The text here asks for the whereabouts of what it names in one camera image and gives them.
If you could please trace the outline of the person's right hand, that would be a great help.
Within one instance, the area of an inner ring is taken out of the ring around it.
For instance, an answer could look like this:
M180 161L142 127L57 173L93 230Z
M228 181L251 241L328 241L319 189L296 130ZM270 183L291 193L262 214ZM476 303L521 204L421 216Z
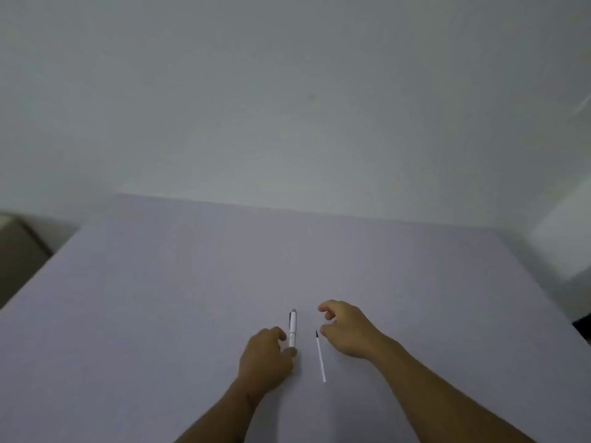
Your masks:
M330 299L321 303L318 311L324 313L327 324L341 326L342 337L328 342L342 354L373 361L392 343L355 305Z

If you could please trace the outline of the person's left hand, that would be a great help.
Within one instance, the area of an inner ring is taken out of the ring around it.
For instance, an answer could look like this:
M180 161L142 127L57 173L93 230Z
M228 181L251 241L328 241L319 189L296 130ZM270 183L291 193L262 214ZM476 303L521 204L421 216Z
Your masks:
M289 377L279 372L279 356L287 348L281 343L286 340L280 327L263 328L249 339L239 359L237 381L252 402L259 403Z

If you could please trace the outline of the person's left forearm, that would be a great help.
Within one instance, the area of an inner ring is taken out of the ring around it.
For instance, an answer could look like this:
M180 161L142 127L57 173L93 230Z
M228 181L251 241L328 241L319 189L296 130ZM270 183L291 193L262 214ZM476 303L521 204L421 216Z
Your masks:
M269 383L237 377L218 402L174 443L244 443L258 405L272 389Z

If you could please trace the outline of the person's right forearm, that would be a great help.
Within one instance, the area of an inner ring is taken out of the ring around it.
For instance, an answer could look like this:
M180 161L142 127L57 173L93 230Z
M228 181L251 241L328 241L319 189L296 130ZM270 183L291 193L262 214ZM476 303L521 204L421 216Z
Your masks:
M536 443L380 336L368 360L387 381L420 443Z

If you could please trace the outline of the thin white pen refill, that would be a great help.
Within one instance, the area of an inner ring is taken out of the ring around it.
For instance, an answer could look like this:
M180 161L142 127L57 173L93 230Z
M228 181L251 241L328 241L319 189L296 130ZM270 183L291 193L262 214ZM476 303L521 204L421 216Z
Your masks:
M317 330L315 331L315 338L316 338L317 354L319 357L319 367L320 367L320 372L321 372L321 378L322 378L322 382L325 384L327 382L326 371L324 368L324 361L323 361L323 354L322 354L322 350L321 350L319 332Z

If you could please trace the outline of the black object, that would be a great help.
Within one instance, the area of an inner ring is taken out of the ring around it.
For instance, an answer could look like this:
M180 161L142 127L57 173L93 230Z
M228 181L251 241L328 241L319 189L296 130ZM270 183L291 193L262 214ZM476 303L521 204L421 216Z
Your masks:
M572 326L583 337L583 339L591 346L591 313L572 322Z

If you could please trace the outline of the brown cabinet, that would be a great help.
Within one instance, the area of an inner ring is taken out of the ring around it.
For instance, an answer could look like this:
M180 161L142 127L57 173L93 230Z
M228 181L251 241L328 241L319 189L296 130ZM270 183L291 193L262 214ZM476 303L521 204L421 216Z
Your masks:
M0 309L53 255L21 219L0 213Z

